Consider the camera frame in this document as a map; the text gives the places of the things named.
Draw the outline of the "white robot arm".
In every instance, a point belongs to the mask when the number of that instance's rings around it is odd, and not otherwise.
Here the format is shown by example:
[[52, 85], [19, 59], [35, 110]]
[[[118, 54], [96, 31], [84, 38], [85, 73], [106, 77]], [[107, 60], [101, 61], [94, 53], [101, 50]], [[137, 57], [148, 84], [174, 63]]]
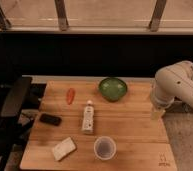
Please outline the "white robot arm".
[[174, 99], [193, 108], [193, 62], [181, 61], [159, 69], [150, 93], [151, 119], [160, 119]]

